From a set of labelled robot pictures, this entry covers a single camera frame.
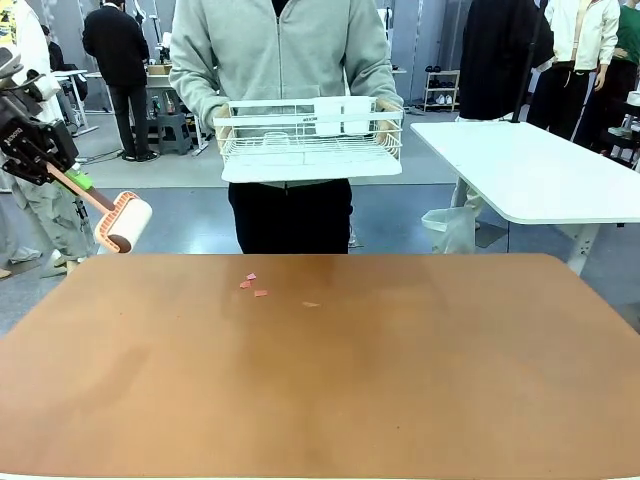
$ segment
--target white jacket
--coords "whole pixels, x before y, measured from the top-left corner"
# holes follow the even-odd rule
[[[553,50],[558,62],[570,62],[573,56],[580,0],[550,0],[545,15],[554,33]],[[618,43],[620,4],[618,0],[592,0],[584,16],[576,70],[594,70],[609,65]]]
[[[22,55],[21,63],[24,65],[24,69],[14,75],[13,80],[21,83],[27,81],[29,70],[43,74],[51,73],[51,64],[47,39],[42,33],[38,16],[25,0],[18,0],[13,8],[16,18],[17,47]],[[40,106],[43,111],[38,115],[39,120],[43,122],[62,120],[60,104],[55,96],[41,103]]]

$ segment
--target brown table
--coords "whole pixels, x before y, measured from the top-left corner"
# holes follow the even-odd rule
[[[638,475],[640,338],[540,255],[95,258],[0,340],[0,471]]]

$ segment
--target dish rack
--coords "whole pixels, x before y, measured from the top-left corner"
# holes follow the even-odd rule
[[[403,111],[370,97],[232,101],[214,119],[232,183],[402,173]]]

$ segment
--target plastic bag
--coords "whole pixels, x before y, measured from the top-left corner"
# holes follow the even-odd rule
[[[431,210],[422,217],[433,253],[474,253],[476,218],[471,207]]]

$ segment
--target gray hoodie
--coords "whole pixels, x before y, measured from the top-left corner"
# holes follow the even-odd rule
[[[178,0],[171,84],[208,126],[229,100],[353,95],[401,106],[374,0]]]

